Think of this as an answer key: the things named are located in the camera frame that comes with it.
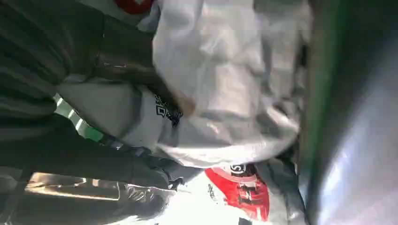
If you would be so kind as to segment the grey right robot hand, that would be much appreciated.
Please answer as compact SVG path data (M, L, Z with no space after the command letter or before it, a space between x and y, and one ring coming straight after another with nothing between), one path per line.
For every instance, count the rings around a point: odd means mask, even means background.
M56 113L54 95L69 77L147 87L176 102L154 72L149 38L75 0L0 3L0 165L176 190L160 167L78 134Z

